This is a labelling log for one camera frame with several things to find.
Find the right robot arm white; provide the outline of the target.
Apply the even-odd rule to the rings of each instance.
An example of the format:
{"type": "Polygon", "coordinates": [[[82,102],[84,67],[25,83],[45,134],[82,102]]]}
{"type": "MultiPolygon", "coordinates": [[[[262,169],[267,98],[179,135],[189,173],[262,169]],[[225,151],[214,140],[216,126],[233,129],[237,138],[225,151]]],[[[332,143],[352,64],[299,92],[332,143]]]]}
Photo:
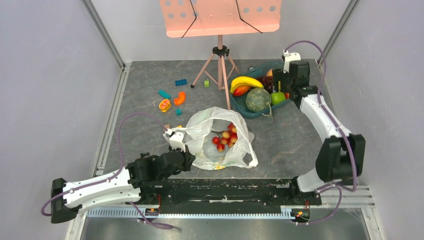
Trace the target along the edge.
{"type": "Polygon", "coordinates": [[[310,64],[305,60],[285,62],[272,70],[276,89],[289,95],[296,107],[307,116],[317,131],[322,146],[315,167],[296,177],[289,189],[289,199],[302,204],[309,192],[322,192],[330,187],[356,191],[362,174],[366,140],[353,134],[336,118],[322,96],[320,87],[310,84],[310,64]],[[351,180],[352,187],[343,186],[351,180]]]}

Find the white plastic bag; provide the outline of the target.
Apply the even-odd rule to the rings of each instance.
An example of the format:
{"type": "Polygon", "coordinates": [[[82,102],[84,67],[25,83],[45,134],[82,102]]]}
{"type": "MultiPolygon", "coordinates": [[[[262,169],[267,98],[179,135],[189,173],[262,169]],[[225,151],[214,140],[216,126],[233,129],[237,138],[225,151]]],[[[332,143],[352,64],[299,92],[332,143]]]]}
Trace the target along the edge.
{"type": "Polygon", "coordinates": [[[227,167],[253,168],[258,159],[252,146],[255,137],[248,130],[245,119],[236,111],[210,107],[195,113],[185,127],[170,128],[184,133],[183,143],[195,156],[193,165],[203,170],[219,170],[227,167]],[[216,135],[212,131],[226,131],[233,123],[237,128],[238,140],[232,148],[218,152],[212,143],[216,135]]]}

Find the red cherry fruit cluster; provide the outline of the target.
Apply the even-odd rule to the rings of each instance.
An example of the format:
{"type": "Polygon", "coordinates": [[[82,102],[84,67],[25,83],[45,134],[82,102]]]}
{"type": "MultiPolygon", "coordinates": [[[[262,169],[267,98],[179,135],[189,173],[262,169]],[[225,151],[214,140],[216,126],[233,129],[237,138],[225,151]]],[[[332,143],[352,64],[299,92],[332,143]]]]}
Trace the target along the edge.
{"type": "Polygon", "coordinates": [[[211,141],[220,153],[225,149],[232,148],[238,140],[237,128],[233,123],[227,126],[227,130],[212,131],[212,133],[215,134],[215,136],[212,137],[211,141]]]}

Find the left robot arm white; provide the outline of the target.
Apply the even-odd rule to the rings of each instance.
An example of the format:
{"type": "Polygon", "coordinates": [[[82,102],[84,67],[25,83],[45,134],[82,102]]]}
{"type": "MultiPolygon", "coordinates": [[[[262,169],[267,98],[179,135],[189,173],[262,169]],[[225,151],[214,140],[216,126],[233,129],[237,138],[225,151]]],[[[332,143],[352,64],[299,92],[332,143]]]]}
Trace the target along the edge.
{"type": "Polygon", "coordinates": [[[159,198],[156,187],[171,176],[189,172],[195,159],[188,148],[169,147],[161,155],[141,153],[122,169],[102,176],[76,182],[57,178],[52,182],[48,203],[50,222],[65,223],[105,205],[151,204],[159,198]]]}

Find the yellow banana fake fruit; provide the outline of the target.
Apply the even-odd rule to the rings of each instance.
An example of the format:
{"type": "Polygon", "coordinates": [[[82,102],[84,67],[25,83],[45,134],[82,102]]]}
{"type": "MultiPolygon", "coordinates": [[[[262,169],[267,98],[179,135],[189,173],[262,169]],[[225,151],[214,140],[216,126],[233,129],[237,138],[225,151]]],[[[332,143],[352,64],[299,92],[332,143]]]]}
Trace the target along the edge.
{"type": "Polygon", "coordinates": [[[254,88],[264,88],[264,85],[256,80],[255,78],[249,77],[249,76],[239,76],[234,78],[230,83],[230,90],[229,92],[233,94],[236,90],[236,88],[241,86],[249,86],[254,88]]]}

